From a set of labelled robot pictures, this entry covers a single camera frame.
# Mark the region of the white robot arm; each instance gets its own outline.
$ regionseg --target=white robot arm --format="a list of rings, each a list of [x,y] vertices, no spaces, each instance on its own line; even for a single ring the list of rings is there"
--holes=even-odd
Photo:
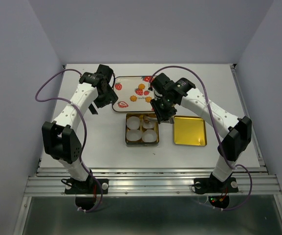
[[[151,82],[151,86],[155,89],[155,99],[151,100],[151,105],[158,123],[172,118],[176,114],[174,106],[178,104],[191,110],[212,126],[213,122],[207,107],[210,106],[218,133],[223,138],[221,146],[224,153],[218,147],[219,159],[214,171],[207,180],[195,179],[195,185],[196,182],[199,184],[195,186],[195,191],[200,194],[221,192],[231,180],[235,180],[230,177],[233,172],[231,167],[235,166],[239,155],[251,141],[251,120],[246,116],[239,118],[232,115],[210,100],[207,103],[204,94],[186,78],[173,82],[161,73]]]
[[[82,163],[82,145],[75,131],[80,123],[81,115],[90,109],[97,114],[92,103],[97,108],[113,104],[118,97],[109,85],[113,70],[108,66],[100,65],[96,73],[84,73],[77,89],[70,100],[70,104],[53,119],[42,126],[42,135],[45,152],[58,160],[70,173],[65,193],[86,194],[92,191],[93,180],[89,169]]]

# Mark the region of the black mounting bracket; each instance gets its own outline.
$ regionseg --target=black mounting bracket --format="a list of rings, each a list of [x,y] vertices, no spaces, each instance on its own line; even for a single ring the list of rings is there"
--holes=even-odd
[[[226,188],[229,193],[238,192],[239,188],[236,178],[229,177],[224,184],[217,184],[212,178],[194,179],[194,191],[197,194],[222,193]]]
[[[106,183],[109,184],[109,179],[97,179],[97,181],[102,185]],[[93,178],[90,176],[86,181],[78,181],[73,178],[67,179],[66,183],[72,185],[70,189],[67,189],[68,186],[65,187],[65,194],[94,194],[94,188],[96,186],[96,194],[101,194],[100,189]],[[108,194],[108,187],[106,189],[102,189],[103,194]]]

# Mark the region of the gold tray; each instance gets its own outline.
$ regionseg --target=gold tray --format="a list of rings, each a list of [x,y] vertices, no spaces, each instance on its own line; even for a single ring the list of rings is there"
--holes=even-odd
[[[159,144],[159,129],[158,129],[158,122],[155,122],[155,126],[154,128],[152,128],[152,130],[154,130],[157,134],[157,140],[154,141],[154,142],[144,142],[141,139],[139,139],[138,141],[129,141],[127,140],[127,132],[130,130],[128,127],[127,127],[127,120],[128,118],[132,117],[132,116],[135,116],[135,117],[138,117],[140,118],[140,121],[141,121],[141,124],[140,124],[140,127],[138,128],[138,130],[141,130],[142,132],[145,132],[147,129],[143,128],[142,126],[142,119],[143,119],[143,116],[148,116],[150,118],[155,118],[156,117],[156,114],[153,114],[153,113],[130,113],[130,114],[127,114],[126,115],[126,133],[125,133],[125,139],[126,139],[126,145],[128,147],[140,147],[140,146],[158,146]]]
[[[174,143],[206,146],[205,121],[200,117],[174,116]]]

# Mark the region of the tray with fruit print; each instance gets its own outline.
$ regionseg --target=tray with fruit print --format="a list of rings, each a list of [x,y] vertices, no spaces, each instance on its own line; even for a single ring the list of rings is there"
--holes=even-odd
[[[116,112],[150,112],[153,111],[150,100],[154,98],[149,91],[152,76],[122,76],[115,79],[113,90],[118,101],[112,106]]]

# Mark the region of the white table surface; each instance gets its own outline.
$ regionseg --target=white table surface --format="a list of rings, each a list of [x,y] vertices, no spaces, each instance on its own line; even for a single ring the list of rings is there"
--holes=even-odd
[[[166,64],[108,64],[116,76],[152,75]],[[244,116],[239,94],[231,73],[230,66],[183,64],[195,71],[203,80],[209,98],[228,112],[239,117]],[[68,64],[67,69],[80,72],[96,72],[98,64]],[[198,80],[189,72],[180,69],[163,71],[170,79],[176,81],[182,77],[190,79],[201,91]],[[79,81],[75,72],[65,72],[59,97],[71,98]],[[58,101],[54,111],[56,117],[66,103]],[[176,107],[177,115],[195,116],[183,107]],[[173,126],[163,123],[159,126],[160,143],[157,147],[126,147],[125,144],[125,113],[114,112],[111,105],[98,109],[98,115],[88,110],[85,115],[87,122],[87,144],[83,152],[83,160],[93,168],[213,168],[218,160],[217,146],[213,128],[206,124],[207,145],[185,146],[174,144]],[[82,142],[84,129],[82,124],[76,131]],[[247,167],[259,167],[258,156],[253,143],[240,156],[238,163]],[[40,167],[62,167],[49,155],[42,153]]]

